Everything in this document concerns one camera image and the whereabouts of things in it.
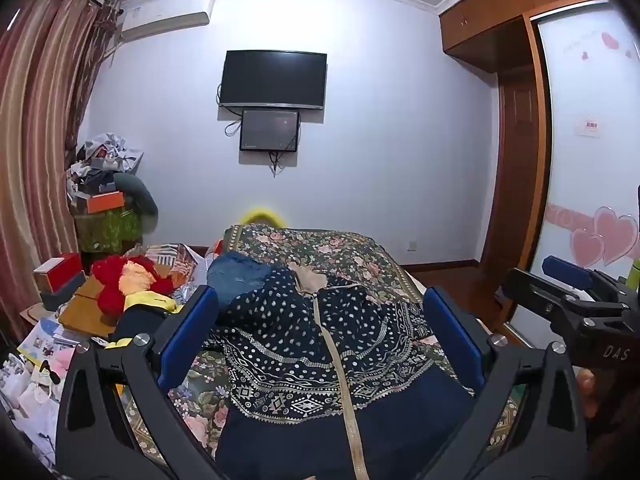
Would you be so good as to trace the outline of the person's right hand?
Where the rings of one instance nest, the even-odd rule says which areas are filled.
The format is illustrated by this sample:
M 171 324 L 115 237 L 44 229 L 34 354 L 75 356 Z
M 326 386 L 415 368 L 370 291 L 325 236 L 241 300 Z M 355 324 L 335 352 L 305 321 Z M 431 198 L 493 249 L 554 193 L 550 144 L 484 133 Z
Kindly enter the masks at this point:
M 576 376 L 578 391 L 582 399 L 582 414 L 586 419 L 596 416 L 599 408 L 596 375 L 591 370 L 581 368 Z

